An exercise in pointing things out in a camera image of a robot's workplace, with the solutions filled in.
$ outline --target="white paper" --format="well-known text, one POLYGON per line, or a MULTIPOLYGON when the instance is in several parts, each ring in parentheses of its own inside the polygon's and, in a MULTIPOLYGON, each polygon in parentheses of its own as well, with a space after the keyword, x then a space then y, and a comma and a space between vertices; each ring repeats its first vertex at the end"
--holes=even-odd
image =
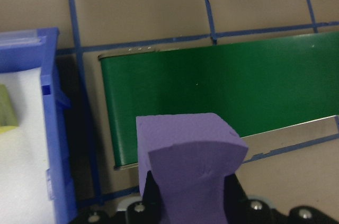
POLYGON ((0 134, 0 223, 55 223, 49 200, 49 168, 40 68, 0 74, 19 127, 0 134))

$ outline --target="bolt head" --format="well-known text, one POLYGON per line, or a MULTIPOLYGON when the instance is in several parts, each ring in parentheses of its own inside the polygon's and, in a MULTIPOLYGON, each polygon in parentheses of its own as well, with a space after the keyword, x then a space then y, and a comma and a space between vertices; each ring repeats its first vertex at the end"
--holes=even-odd
POLYGON ((97 215, 97 212, 94 212, 91 216, 89 216, 87 222, 88 223, 97 223, 100 220, 100 216, 97 215))
POLYGON ((302 208, 299 210, 299 216, 303 219, 311 219, 312 213, 308 209, 302 208))
POLYGON ((145 206, 142 204, 142 203, 139 203, 138 205, 136 205, 135 207, 134 207, 134 210, 136 211, 136 212, 143 212, 144 210, 145 210, 145 206))
POLYGON ((251 208, 254 210, 261 210, 263 209, 263 204, 258 200, 253 200, 251 202, 251 208))

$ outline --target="blue bin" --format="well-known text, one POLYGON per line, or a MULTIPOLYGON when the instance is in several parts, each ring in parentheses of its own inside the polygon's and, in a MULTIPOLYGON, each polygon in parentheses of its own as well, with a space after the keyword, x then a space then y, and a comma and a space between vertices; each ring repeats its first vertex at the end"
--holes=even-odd
POLYGON ((66 224, 76 217, 77 208, 63 113, 65 108, 70 107, 70 101, 60 89, 55 64, 59 31, 57 28, 46 28, 26 32, 31 34, 27 38, 20 36, 20 32, 13 33, 17 34, 16 43, 3 41, 4 38, 2 42, 0 40, 0 73, 41 67, 40 81, 49 156, 49 195, 53 200, 56 223, 66 224))

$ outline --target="blue tape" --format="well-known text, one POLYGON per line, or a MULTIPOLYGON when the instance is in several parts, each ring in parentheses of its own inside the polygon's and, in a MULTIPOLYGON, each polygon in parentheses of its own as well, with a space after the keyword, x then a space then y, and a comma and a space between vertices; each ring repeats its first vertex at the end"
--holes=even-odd
POLYGON ((265 159, 265 158, 272 157, 272 156, 279 155, 279 154, 288 153, 290 151, 303 149, 303 148, 306 148, 306 147, 309 147, 309 146, 318 145, 318 144, 325 143, 325 142, 328 142, 328 141, 332 141, 332 140, 335 140, 335 139, 339 139, 339 134, 334 134, 334 135, 323 137, 323 138, 317 138, 317 139, 314 139, 314 140, 311 140, 311 141, 308 141, 308 142, 303 142, 303 143, 293 145, 293 146, 286 146, 286 147, 283 147, 283 148, 272 150, 268 154, 257 154, 257 155, 254 155, 251 159, 244 161, 243 164, 249 163, 249 162, 254 162, 254 161, 259 160, 259 159, 265 159))
POLYGON ((337 130, 339 131, 339 117, 338 117, 338 115, 335 116, 335 122, 336 122, 336 125, 337 125, 337 130))
MULTIPOLYGON (((128 196, 134 193, 139 193, 139 186, 131 187, 125 190, 116 191, 113 193, 108 193, 103 195, 103 201, 114 200, 117 198, 121 198, 123 196, 128 196)), ((77 202, 78 209, 89 207, 91 205, 98 204, 98 200, 96 198, 85 199, 77 202)))
MULTIPOLYGON (((337 25, 339 25, 339 21, 322 22, 322 23, 316 24, 318 28, 327 27, 327 26, 337 26, 337 25)), ((313 28, 313 25, 302 24, 302 25, 282 26, 282 27, 274 27, 274 28, 251 29, 251 30, 243 30, 243 31, 219 32, 219 33, 216 33, 216 36, 218 38, 221 38, 221 37, 232 37, 232 36, 249 35, 249 34, 293 31, 293 30, 301 30, 301 29, 308 29, 308 28, 313 28)), ((184 42, 184 41, 200 40, 200 39, 204 39, 208 37, 210 37, 209 34, 203 34, 203 35, 195 35, 195 36, 187 36, 187 37, 116 43, 116 44, 82 47, 81 51, 82 52, 93 52, 93 51, 103 51, 103 50, 110 50, 110 49, 116 49, 116 48, 142 47, 142 46, 151 46, 155 44, 177 43, 177 42, 184 42)), ((75 48, 59 49, 57 50, 57 55, 70 55, 75 52, 76 52, 75 48)))
POLYGON ((95 152, 93 119, 92 119, 89 100, 88 100, 88 96, 86 92, 83 52, 81 48, 79 25, 78 25, 77 13, 76 13, 76 5, 75 5, 75 0, 68 0, 68 2, 69 2, 69 10, 70 10, 70 19, 72 22, 75 54, 76 54, 76 60, 77 60, 79 76, 80 76, 80 88, 81 88, 81 94, 83 97, 83 107, 84 107, 84 112, 85 112, 85 125, 86 125, 86 132, 87 132, 86 134, 87 134, 87 143, 88 143, 88 152, 89 152, 89 158, 90 158, 93 190, 94 190, 94 195, 96 197, 96 200, 99 202, 99 204, 103 204, 99 170, 97 166, 96 152, 95 152))
POLYGON ((312 24, 313 24, 313 31, 315 33, 317 33, 318 29, 317 29, 317 25, 316 25, 316 19, 314 17, 314 12, 313 12, 313 8, 312 8, 311 0, 306 0, 306 1, 307 1, 308 10, 309 10, 309 15, 311 17, 312 24))
POLYGON ((212 8, 211 8, 210 1, 205 0, 205 5, 206 5, 206 10, 207 10, 208 22, 210 24, 211 39, 212 39, 213 45, 216 45, 217 44, 217 36, 216 36, 216 29, 215 29, 215 26, 214 26, 212 8))
POLYGON ((291 26, 220 32, 220 33, 217 33, 217 37, 221 38, 221 37, 232 37, 232 36, 249 35, 249 34, 269 33, 269 32, 293 31, 293 30, 308 29, 308 28, 313 28, 313 24, 300 24, 300 25, 291 25, 291 26))
POLYGON ((117 43, 117 44, 107 44, 107 45, 100 45, 100 46, 82 47, 82 51, 93 52, 93 51, 103 51, 103 50, 116 49, 116 48, 142 47, 142 46, 151 46, 155 44, 201 40, 201 39, 208 38, 208 37, 210 37, 210 35, 203 34, 203 35, 195 35, 195 36, 188 36, 188 37, 177 37, 177 38, 166 38, 166 39, 158 39, 158 40, 145 40, 145 41, 117 43))

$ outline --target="purple object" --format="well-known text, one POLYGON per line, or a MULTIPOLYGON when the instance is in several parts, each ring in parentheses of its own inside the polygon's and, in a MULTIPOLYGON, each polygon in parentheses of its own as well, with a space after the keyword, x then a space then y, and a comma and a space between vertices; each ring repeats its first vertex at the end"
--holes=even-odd
POLYGON ((166 222, 227 223, 224 177, 248 149, 231 126, 213 113, 150 115, 137 117, 137 136, 140 193, 152 171, 166 222))

